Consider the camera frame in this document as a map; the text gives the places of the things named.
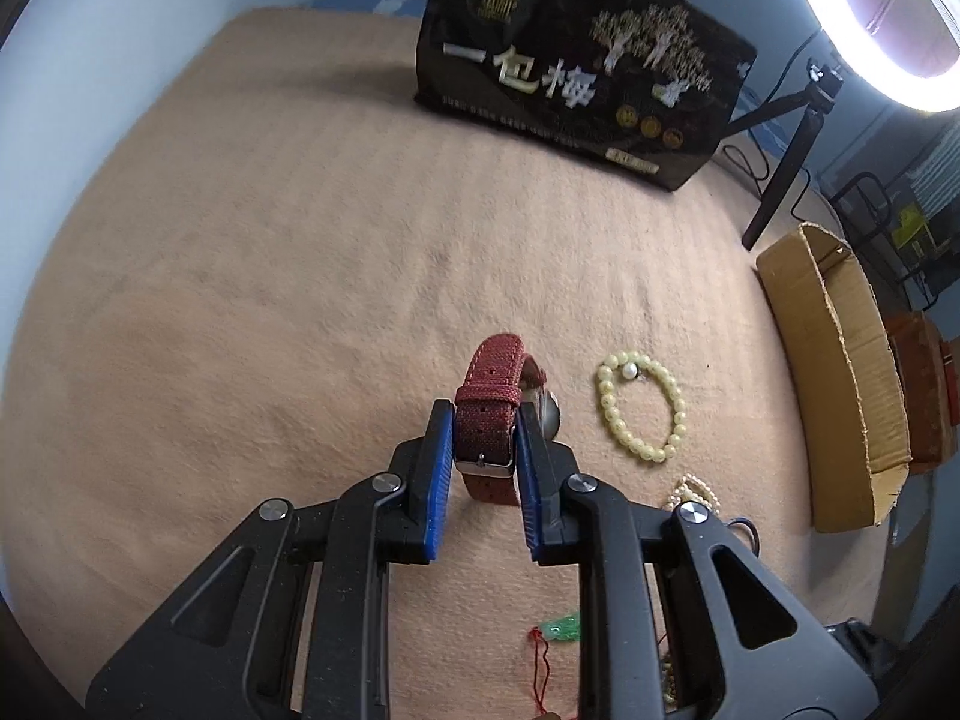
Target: blue gripper pad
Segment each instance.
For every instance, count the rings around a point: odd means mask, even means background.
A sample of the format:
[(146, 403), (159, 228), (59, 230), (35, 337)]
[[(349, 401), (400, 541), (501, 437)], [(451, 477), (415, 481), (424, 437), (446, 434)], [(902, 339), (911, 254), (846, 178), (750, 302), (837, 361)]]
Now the blue gripper pad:
[(518, 424), (514, 429), (514, 452), (517, 455), (517, 485), (520, 487), (520, 507), (523, 512), (523, 533), (530, 550), (530, 559), (539, 560), (542, 537), (542, 512), (536, 471), (530, 455), (530, 437), (523, 429), (522, 416), (517, 412)]
[(426, 559), (437, 560), (443, 527), (446, 524), (446, 501), (450, 493), (450, 474), (453, 471), (453, 408), (446, 409), (431, 428), (436, 428), (436, 444), (433, 457), (433, 472), (426, 496), (426, 533), (424, 554)]

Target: metal screw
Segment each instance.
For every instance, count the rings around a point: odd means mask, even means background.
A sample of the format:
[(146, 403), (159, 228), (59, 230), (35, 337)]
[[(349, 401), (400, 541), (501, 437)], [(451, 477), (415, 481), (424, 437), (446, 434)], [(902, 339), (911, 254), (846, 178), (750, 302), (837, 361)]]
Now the metal screw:
[(575, 493), (592, 493), (597, 489), (597, 480), (584, 473), (570, 474), (566, 483)]
[(403, 484), (395, 473), (378, 473), (373, 477), (373, 489), (378, 493), (396, 493)]
[(260, 504), (260, 519), (267, 522), (276, 522), (283, 519), (290, 512), (290, 504), (280, 498), (271, 498)]
[(688, 501), (680, 504), (680, 516), (683, 517), (683, 519), (685, 519), (687, 522), (692, 522), (694, 525), (699, 525), (701, 522), (707, 521), (707, 517), (710, 516), (710, 512), (702, 503)]

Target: gold coin logo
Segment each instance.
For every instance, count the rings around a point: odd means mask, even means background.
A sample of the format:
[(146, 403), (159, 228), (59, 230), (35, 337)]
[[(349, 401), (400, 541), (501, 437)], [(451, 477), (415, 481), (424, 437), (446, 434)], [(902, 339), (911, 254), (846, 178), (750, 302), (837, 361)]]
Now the gold coin logo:
[(621, 105), (616, 109), (616, 123), (621, 127), (636, 127), (637, 110), (632, 105)]
[(664, 129), (656, 116), (648, 116), (640, 122), (640, 132), (644, 138), (659, 138), (659, 134)]
[(520, 0), (482, 0), (477, 9), (477, 16), (496, 22), (510, 23), (510, 18), (519, 3)]
[(683, 132), (679, 129), (668, 129), (664, 132), (664, 146), (666, 148), (680, 148), (683, 146)]

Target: white pearl necklace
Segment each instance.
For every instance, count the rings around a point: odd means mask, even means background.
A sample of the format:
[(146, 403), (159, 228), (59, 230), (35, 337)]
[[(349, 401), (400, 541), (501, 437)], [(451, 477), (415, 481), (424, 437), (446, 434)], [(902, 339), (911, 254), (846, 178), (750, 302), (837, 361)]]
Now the white pearl necklace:
[[(620, 410), (616, 408), (613, 372), (618, 368), (620, 375), (628, 381), (637, 378), (641, 371), (649, 373), (659, 382), (670, 399), (673, 405), (673, 433), (660, 449), (648, 445), (640, 436), (631, 433), (627, 429), (627, 423), (623, 420)], [(600, 408), (603, 409), (607, 427), (621, 445), (640, 458), (654, 461), (654, 463), (662, 463), (677, 454), (686, 435), (686, 403), (683, 400), (683, 393), (677, 386), (677, 379), (663, 365), (635, 351), (608, 355), (597, 368), (597, 394), (600, 396)]]
[(673, 509), (688, 501), (696, 501), (703, 504), (717, 517), (720, 515), (720, 501), (709, 488), (706, 482), (698, 479), (692, 473), (685, 473), (673, 488), (673, 493), (667, 498), (664, 509), (672, 512)]

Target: tree illustration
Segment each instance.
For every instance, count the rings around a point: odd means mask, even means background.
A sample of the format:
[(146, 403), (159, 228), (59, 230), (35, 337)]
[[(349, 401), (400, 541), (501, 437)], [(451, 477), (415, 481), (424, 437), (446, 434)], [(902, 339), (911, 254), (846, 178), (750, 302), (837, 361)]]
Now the tree illustration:
[(604, 60), (608, 76), (624, 53), (630, 52), (643, 60), (645, 69), (670, 79), (671, 95), (687, 88), (708, 92), (712, 78), (704, 66), (707, 57), (697, 47), (688, 20), (689, 12), (682, 5), (650, 5), (642, 14), (625, 10), (617, 16), (603, 11), (593, 19), (590, 36), (608, 49)]
[(708, 92), (713, 79), (704, 67), (707, 55), (696, 45), (689, 12), (682, 5), (664, 9), (651, 5), (643, 13), (643, 33), (653, 43), (645, 68), (659, 70), (671, 81), (688, 81), (691, 88)]
[(689, 81), (670, 81), (669, 84), (655, 83), (650, 94), (654, 100), (659, 100), (668, 108), (672, 108), (680, 101), (680, 95), (690, 88)]
[(616, 63), (626, 53), (642, 56), (650, 50), (650, 44), (644, 37), (643, 18), (632, 10), (625, 10), (615, 16), (604, 10), (593, 18), (590, 37), (608, 49), (604, 59), (604, 72), (611, 76)]

